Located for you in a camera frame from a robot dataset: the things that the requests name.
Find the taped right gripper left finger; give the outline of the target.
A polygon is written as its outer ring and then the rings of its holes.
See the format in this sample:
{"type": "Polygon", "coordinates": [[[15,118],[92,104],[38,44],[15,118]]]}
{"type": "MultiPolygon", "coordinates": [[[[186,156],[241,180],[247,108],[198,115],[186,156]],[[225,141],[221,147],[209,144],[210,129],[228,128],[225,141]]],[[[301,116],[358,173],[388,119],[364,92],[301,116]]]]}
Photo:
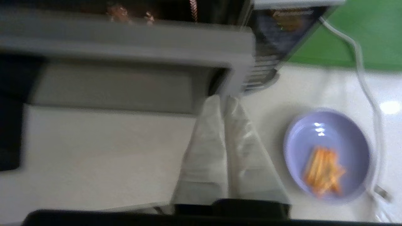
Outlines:
{"type": "Polygon", "coordinates": [[[219,96],[205,99],[185,151],[172,204],[212,204],[227,198],[227,150],[219,96]]]}

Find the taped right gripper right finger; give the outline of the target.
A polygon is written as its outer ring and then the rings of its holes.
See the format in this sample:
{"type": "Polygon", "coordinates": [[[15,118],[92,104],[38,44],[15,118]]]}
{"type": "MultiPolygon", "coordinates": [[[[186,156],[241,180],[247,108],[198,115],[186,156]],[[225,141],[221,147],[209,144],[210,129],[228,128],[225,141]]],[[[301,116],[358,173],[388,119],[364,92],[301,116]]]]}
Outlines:
{"type": "Polygon", "coordinates": [[[225,138],[230,197],[289,204],[273,162],[238,98],[227,98],[225,138]]]}

